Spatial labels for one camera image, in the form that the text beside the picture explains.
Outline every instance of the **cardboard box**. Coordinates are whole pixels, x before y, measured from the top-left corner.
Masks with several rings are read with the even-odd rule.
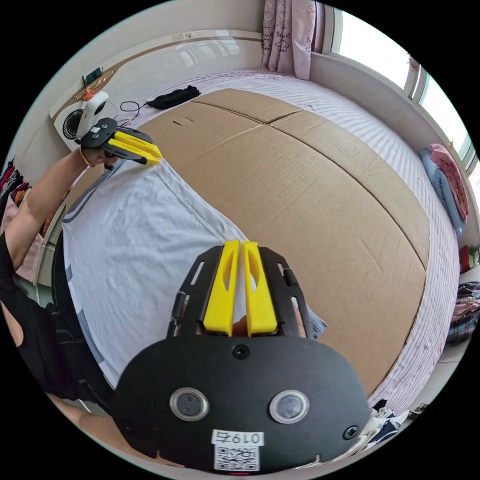
[[[328,323],[321,341],[372,393],[424,292],[429,220],[403,180],[335,123],[247,91],[200,96],[141,129],[206,202],[286,258]]]

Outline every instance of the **plaid fabric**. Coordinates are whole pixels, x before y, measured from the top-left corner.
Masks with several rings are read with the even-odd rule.
[[[479,300],[480,299],[480,281],[471,281],[462,283],[458,287],[457,300]],[[455,347],[466,342],[477,328],[480,318],[480,308],[474,311],[466,312],[465,316],[459,320],[452,321],[448,336],[446,338],[445,347]]]

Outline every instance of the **striped bed sheet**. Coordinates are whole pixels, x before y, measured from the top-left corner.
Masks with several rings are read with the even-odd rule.
[[[159,91],[155,96],[188,85],[197,87],[202,95],[226,88],[264,94],[321,115],[366,143],[396,171],[414,193],[430,224],[425,291],[403,350],[369,399],[370,406],[385,399],[390,409],[396,412],[407,410],[424,387],[442,353],[456,302],[460,274],[454,230],[419,156],[375,116],[353,101],[310,81],[265,70],[236,70],[180,83],[168,90]],[[122,112],[116,119],[120,124],[126,122],[130,127],[139,128],[165,111],[144,104],[135,118],[132,119],[131,112]]]

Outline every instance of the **label sticker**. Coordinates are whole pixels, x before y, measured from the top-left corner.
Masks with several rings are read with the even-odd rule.
[[[213,468],[223,472],[259,472],[260,448],[257,446],[215,445]]]
[[[262,431],[213,430],[211,442],[222,447],[263,447]]]

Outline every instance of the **curtain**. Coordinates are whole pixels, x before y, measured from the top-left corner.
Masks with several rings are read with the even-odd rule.
[[[311,51],[322,48],[325,8],[315,0],[265,0],[261,67],[310,78]]]

